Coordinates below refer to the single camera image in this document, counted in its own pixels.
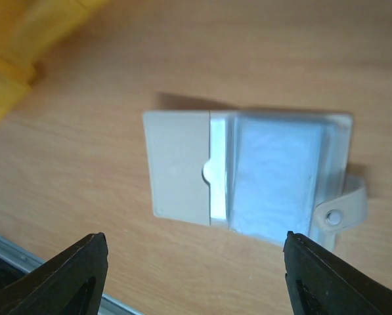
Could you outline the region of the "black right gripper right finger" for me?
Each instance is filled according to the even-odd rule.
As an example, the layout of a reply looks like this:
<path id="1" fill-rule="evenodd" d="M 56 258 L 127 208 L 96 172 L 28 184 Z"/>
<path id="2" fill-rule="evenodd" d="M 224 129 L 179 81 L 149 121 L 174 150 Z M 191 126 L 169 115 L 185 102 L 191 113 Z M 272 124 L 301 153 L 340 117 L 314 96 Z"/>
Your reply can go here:
<path id="1" fill-rule="evenodd" d="M 285 280 L 294 314 L 392 314 L 392 290 L 307 236 L 288 232 Z"/>

